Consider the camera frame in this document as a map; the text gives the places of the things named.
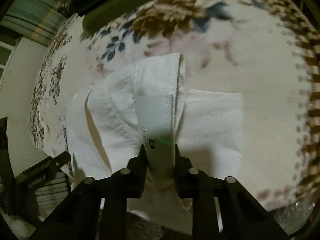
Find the white tag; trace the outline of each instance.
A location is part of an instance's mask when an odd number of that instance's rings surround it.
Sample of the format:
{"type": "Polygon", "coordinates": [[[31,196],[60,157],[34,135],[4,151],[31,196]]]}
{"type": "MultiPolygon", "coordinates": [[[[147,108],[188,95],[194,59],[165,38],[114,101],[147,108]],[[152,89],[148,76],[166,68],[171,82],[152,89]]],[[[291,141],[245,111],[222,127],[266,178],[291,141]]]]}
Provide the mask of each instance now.
{"type": "Polygon", "coordinates": [[[173,95],[135,97],[135,109],[147,153],[150,179],[154,182],[172,179],[175,163],[173,95]]]}

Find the floral bedsheet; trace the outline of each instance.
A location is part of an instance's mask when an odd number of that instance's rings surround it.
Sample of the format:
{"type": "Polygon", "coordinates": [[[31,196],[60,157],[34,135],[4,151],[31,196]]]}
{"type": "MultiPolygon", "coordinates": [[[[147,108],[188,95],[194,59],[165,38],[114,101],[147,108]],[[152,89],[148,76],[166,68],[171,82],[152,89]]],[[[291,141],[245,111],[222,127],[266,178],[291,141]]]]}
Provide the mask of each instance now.
{"type": "MultiPolygon", "coordinates": [[[[241,91],[245,84],[230,84],[226,69],[234,69],[230,70],[232,80],[238,76],[251,82],[267,75],[268,60],[270,64],[281,61],[281,53],[270,44],[285,41],[287,64],[300,73],[293,74],[300,89],[285,99],[288,111],[294,113],[295,150],[290,149],[293,157],[287,163],[292,166],[292,177],[277,189],[252,183],[249,191],[272,209],[318,189],[320,36],[290,0],[154,0],[108,23],[88,39],[82,38],[82,32],[82,18],[72,16],[58,31],[38,73],[30,131],[35,146],[46,154],[68,150],[66,109],[73,96],[113,71],[144,57],[180,52],[186,60],[189,88],[249,94],[259,91],[259,84],[251,91],[241,91]],[[264,69],[241,70],[253,63],[264,69]],[[210,72],[216,65],[219,71],[210,72]]],[[[276,138],[277,143],[284,134],[276,138]]],[[[263,163],[268,158],[265,154],[259,160],[263,163]]],[[[68,166],[64,171],[72,175],[68,166]]]]}

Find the bed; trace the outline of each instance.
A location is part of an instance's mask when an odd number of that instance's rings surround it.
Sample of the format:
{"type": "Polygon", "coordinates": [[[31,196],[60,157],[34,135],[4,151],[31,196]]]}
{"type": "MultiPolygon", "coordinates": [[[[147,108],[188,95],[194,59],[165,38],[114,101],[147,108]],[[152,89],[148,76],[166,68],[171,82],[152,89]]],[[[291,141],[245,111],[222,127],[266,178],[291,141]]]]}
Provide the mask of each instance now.
{"type": "MultiPolygon", "coordinates": [[[[38,149],[68,151],[66,109],[81,90],[142,58],[180,52],[189,88],[243,94],[239,180],[249,192],[268,210],[317,192],[320,35],[291,0],[154,0],[89,38],[82,21],[61,26],[36,78],[38,149]]],[[[72,176],[70,165],[63,171],[72,176]]]]}

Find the folded white clothing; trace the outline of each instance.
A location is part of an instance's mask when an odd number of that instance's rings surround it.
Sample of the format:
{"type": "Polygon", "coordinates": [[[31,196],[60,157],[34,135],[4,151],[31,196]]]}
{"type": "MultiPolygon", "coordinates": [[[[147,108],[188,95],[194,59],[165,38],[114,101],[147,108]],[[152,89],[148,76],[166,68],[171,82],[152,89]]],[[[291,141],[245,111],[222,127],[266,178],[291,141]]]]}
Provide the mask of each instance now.
{"type": "MultiPolygon", "coordinates": [[[[209,176],[236,177],[242,148],[241,96],[186,92],[184,71],[180,54],[149,57],[75,95],[67,109],[68,146],[76,164],[75,176],[102,179],[126,167],[143,143],[134,98],[173,95],[172,145],[177,143],[180,154],[209,176]]],[[[173,185],[158,189],[146,183],[142,197],[128,199],[127,207],[147,220],[191,234],[191,201],[181,202],[173,185]]]]}

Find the curtain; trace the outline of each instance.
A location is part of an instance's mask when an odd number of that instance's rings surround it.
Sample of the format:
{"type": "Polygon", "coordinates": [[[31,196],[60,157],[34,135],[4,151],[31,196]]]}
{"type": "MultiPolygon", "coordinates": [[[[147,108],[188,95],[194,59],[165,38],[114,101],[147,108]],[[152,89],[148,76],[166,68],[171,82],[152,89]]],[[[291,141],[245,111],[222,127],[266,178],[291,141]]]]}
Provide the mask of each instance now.
{"type": "Polygon", "coordinates": [[[58,0],[15,0],[0,24],[48,46],[66,20],[58,6],[58,0]]]}

